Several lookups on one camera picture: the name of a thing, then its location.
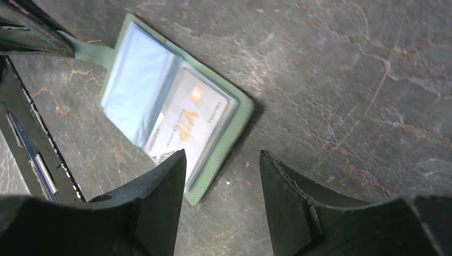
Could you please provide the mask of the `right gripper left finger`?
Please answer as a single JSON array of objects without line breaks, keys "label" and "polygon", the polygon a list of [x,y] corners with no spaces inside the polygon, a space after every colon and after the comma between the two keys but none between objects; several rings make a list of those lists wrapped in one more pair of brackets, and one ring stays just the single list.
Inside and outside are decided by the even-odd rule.
[{"label": "right gripper left finger", "polygon": [[2,196],[1,255],[173,255],[186,164],[178,150],[88,202]]}]

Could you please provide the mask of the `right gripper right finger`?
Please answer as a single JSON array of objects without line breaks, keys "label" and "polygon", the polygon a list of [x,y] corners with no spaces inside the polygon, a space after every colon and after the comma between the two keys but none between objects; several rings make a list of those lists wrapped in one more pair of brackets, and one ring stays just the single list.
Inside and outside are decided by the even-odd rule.
[{"label": "right gripper right finger", "polygon": [[260,153],[274,255],[451,255],[451,197],[355,199]]}]

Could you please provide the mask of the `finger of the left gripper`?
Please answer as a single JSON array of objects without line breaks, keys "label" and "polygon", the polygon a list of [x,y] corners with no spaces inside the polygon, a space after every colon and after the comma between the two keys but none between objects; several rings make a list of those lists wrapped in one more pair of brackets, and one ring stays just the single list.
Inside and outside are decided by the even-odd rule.
[{"label": "finger of the left gripper", "polygon": [[74,58],[66,30],[33,1],[1,1],[1,55],[44,54]]}]

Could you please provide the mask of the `green card holder wallet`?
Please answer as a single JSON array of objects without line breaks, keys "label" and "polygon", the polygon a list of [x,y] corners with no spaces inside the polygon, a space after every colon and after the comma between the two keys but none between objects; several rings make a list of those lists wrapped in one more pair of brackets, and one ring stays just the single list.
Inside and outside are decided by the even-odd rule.
[{"label": "green card holder wallet", "polygon": [[113,48],[82,42],[67,33],[63,36],[74,46],[76,59],[107,69],[99,108],[143,152],[181,66],[193,67],[236,99],[234,110],[188,191],[184,184],[187,201],[198,204],[248,123],[254,108],[252,100],[132,14],[126,15]]}]

